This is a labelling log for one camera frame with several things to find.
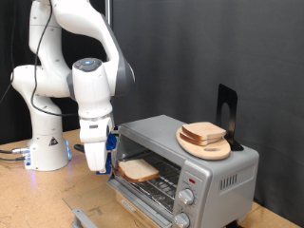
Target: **metal rack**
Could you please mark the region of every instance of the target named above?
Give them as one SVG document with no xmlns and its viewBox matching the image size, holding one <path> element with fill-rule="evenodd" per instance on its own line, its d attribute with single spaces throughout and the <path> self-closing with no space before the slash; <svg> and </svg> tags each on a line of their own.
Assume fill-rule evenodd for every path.
<svg viewBox="0 0 304 228">
<path fill-rule="evenodd" d="M 126 182 L 172 214 L 181 168 L 152 151 L 139 154 L 138 157 L 132 156 L 132 160 L 137 158 L 144 159 L 153 165 L 160 171 L 160 176 L 144 182 L 132 183 L 127 180 Z"/>
</svg>

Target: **bread slice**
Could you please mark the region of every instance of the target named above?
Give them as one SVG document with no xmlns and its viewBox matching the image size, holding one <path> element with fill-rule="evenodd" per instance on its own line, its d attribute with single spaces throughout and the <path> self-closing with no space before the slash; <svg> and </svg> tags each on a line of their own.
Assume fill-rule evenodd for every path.
<svg viewBox="0 0 304 228">
<path fill-rule="evenodd" d="M 200 141 L 216 139 L 226 135 L 226 130 L 209 122 L 185 124 L 182 126 L 182 132 Z"/>
<path fill-rule="evenodd" d="M 207 145 L 209 143 L 214 143 L 214 142 L 217 142 L 220 139 L 222 139 L 222 137 L 219 137 L 219 138 L 201 141 L 201 140 L 196 140 L 196 139 L 191 138 L 190 136 L 186 135 L 184 132 L 180 132 L 180 138 L 191 144 L 196 144 L 196 145 Z"/>
<path fill-rule="evenodd" d="M 131 182 L 149 181 L 160 175 L 159 170 L 143 159 L 119 161 L 118 170 L 126 180 Z"/>
</svg>

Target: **silver toaster oven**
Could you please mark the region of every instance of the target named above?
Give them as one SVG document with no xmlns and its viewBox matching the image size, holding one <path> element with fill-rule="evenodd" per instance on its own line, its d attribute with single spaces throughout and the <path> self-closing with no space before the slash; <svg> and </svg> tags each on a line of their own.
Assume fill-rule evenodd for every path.
<svg viewBox="0 0 304 228">
<path fill-rule="evenodd" d="M 220 161 L 194 157 L 176 139 L 183 124 L 163 115 L 122 124 L 114 169 L 141 158 L 160 176 L 132 183 L 112 172 L 109 184 L 160 227 L 220 228 L 244 220 L 253 207 L 258 153 L 244 146 Z"/>
</svg>

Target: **table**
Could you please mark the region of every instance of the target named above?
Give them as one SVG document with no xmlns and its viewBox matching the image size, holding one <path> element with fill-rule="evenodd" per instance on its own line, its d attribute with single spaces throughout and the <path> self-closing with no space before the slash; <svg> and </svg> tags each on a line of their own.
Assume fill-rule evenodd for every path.
<svg viewBox="0 0 304 228">
<path fill-rule="evenodd" d="M 79 130 L 65 132 L 64 137 L 69 140 L 73 158 L 62 169 L 52 172 L 28 171 L 22 161 L 0 161 L 0 228 L 72 228 L 74 214 L 70 208 L 77 205 L 82 206 L 90 218 L 96 219 L 94 221 L 103 222 L 103 228 L 140 227 L 140 224 L 114 200 L 113 195 L 107 195 L 104 190 L 98 197 L 111 201 L 103 202 L 101 199 L 103 206 L 93 203 L 91 207 L 86 207 L 77 204 L 77 201 L 75 205 L 67 206 L 63 199 L 67 201 L 72 196 L 83 194 L 88 197 L 94 192 L 101 192 L 100 188 L 106 183 L 108 175 L 96 175 L 91 172 L 87 167 L 85 154 L 72 148 L 75 143 L 80 143 Z M 0 145 L 0 149 L 11 150 L 25 146 L 27 142 Z M 0 157 L 13 158 L 20 155 L 1 154 Z M 117 222 L 118 225 L 108 226 L 111 222 Z M 248 218 L 240 225 L 246 228 L 299 228 L 256 203 Z"/>
</svg>

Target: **black backdrop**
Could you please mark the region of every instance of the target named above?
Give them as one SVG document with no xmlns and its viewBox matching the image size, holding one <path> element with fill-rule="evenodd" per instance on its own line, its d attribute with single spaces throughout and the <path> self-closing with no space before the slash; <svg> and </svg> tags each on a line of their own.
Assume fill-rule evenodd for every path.
<svg viewBox="0 0 304 228">
<path fill-rule="evenodd" d="M 105 1 L 91 0 L 92 6 L 105 13 Z M 33 65 L 34 54 L 29 50 L 29 13 L 30 0 L 1 0 L 0 7 L 0 96 L 10 83 L 12 72 L 10 60 L 10 39 L 13 29 L 14 4 L 16 3 L 16 27 L 13 39 L 13 57 L 16 66 Z M 63 53 L 67 65 L 85 57 L 105 59 L 101 44 L 92 38 L 71 34 L 63 30 Z M 63 113 L 75 113 L 77 104 L 69 98 L 52 99 Z M 64 130 L 79 128 L 79 119 L 64 117 Z M 21 95 L 13 88 L 0 104 L 0 144 L 21 141 L 31 138 L 29 110 Z"/>
<path fill-rule="evenodd" d="M 116 124 L 165 114 L 216 120 L 219 83 L 238 94 L 240 143 L 259 152 L 256 200 L 304 226 L 304 2 L 113 0 L 136 74 Z"/>
</svg>

